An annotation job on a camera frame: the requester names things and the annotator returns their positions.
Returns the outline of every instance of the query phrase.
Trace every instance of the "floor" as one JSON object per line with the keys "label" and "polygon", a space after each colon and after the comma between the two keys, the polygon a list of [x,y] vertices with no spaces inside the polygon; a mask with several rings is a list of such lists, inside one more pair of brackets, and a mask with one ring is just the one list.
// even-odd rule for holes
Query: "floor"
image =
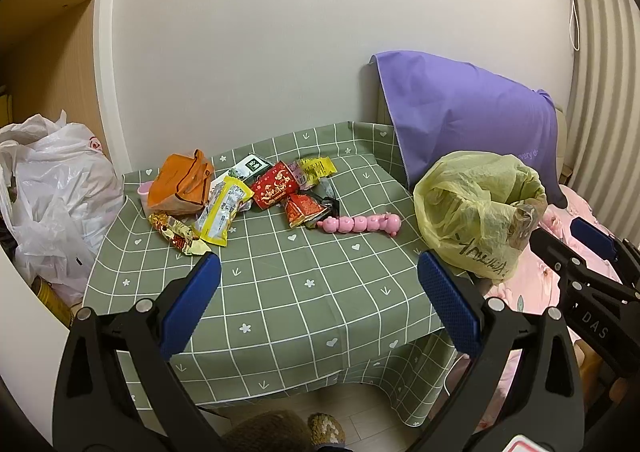
{"label": "floor", "polygon": [[384,392],[366,384],[337,384],[291,398],[220,408],[218,413],[237,425],[261,412],[284,408],[305,421],[314,412],[331,414],[342,425],[353,452],[401,452],[420,434],[418,428],[400,421]]}

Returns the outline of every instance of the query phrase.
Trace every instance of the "metal bolt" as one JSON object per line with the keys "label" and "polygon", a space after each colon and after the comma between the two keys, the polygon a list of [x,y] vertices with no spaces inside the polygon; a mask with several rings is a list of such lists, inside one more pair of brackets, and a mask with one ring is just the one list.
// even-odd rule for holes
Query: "metal bolt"
{"label": "metal bolt", "polygon": [[146,313],[154,306],[154,303],[149,298],[142,298],[138,302],[136,302],[136,311],[140,313]]}
{"label": "metal bolt", "polygon": [[78,320],[87,320],[91,316],[91,310],[87,307],[80,308],[78,313],[76,313],[76,318]]}
{"label": "metal bolt", "polygon": [[560,313],[557,307],[550,307],[548,313],[553,320],[560,320],[562,318],[562,313]]}
{"label": "metal bolt", "polygon": [[497,297],[491,297],[488,301],[487,304],[489,305],[489,307],[491,309],[493,309],[494,311],[502,311],[504,309],[504,302],[501,301],[499,298]]}

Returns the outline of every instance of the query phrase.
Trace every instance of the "red package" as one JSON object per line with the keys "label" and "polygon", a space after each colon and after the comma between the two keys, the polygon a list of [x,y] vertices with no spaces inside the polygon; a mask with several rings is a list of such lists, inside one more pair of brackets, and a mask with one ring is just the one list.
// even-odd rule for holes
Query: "red package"
{"label": "red package", "polygon": [[298,184],[288,167],[279,161],[251,185],[251,190],[254,202],[264,210],[296,192]]}
{"label": "red package", "polygon": [[284,211],[291,228],[301,225],[305,221],[327,212],[327,210],[327,207],[319,205],[312,197],[301,194],[289,195],[284,205]]}

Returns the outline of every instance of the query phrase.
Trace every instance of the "pink bedding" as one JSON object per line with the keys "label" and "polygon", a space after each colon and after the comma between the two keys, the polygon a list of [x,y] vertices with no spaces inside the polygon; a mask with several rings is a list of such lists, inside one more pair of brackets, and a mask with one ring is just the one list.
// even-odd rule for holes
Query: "pink bedding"
{"label": "pink bedding", "polygon": [[[560,188],[567,198],[568,207],[563,210],[555,206],[548,206],[540,225],[557,238],[562,239],[565,244],[583,257],[589,269],[619,282],[616,272],[614,272],[608,261],[602,260],[589,248],[572,237],[570,225],[572,219],[582,217],[606,234],[610,232],[594,217],[587,201],[578,196],[569,187],[560,185]],[[541,314],[547,307],[558,304],[560,297],[558,278],[558,275],[533,254],[527,245],[520,256],[514,276],[499,286],[493,286],[486,294],[486,297],[498,296],[513,310]],[[575,342],[578,339],[577,335],[571,330],[569,330],[569,333],[572,341]],[[478,430],[492,425],[498,416],[513,381],[519,358],[520,351],[511,352],[498,388],[478,425]],[[463,356],[451,369],[446,380],[446,388],[449,392],[455,388],[468,366],[468,362],[468,356]],[[431,410],[430,418],[440,409],[446,397],[447,394],[443,390]]]}

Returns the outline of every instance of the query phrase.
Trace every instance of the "purple cloth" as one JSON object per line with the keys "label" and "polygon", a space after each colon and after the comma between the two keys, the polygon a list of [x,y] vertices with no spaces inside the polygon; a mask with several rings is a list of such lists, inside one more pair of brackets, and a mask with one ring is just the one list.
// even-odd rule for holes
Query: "purple cloth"
{"label": "purple cloth", "polygon": [[556,112],[546,92],[418,51],[386,51],[372,61],[410,189],[451,152],[513,154],[538,172],[548,202],[566,208],[556,177]]}

